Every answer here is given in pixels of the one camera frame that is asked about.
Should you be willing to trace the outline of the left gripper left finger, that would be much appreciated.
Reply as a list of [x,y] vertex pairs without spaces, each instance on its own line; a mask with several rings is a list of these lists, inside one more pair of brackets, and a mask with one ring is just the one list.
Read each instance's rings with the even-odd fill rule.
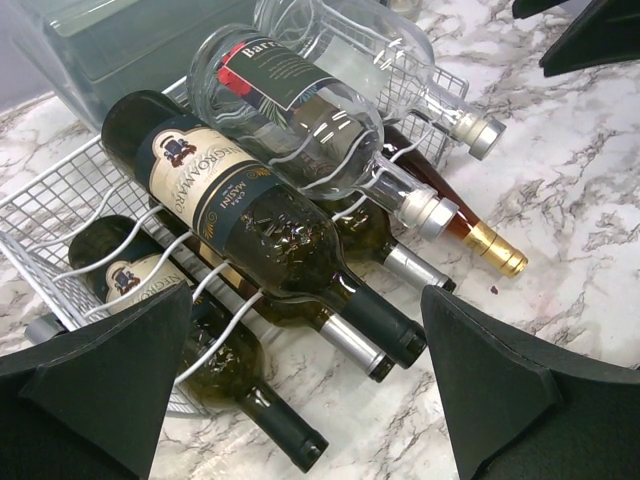
[[191,304],[180,283],[3,356],[2,478],[148,478]]

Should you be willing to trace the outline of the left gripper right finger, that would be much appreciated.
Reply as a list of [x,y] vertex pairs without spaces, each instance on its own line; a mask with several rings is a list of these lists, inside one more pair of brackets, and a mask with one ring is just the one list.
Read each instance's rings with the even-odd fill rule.
[[462,479],[636,479],[639,373],[429,286],[421,310]]

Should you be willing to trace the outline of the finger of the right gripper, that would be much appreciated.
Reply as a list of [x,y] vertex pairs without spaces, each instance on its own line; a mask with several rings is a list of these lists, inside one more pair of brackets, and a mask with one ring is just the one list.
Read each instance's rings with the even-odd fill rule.
[[539,61],[545,77],[639,59],[639,0],[515,0],[525,19],[560,6],[574,19]]

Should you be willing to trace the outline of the clear bottle silver cap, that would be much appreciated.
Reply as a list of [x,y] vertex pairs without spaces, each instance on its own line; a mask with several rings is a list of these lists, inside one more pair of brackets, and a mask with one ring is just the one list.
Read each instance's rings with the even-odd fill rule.
[[351,86],[384,123],[413,114],[483,160],[505,126],[437,84],[433,48],[414,23],[375,1],[259,1],[255,27]]

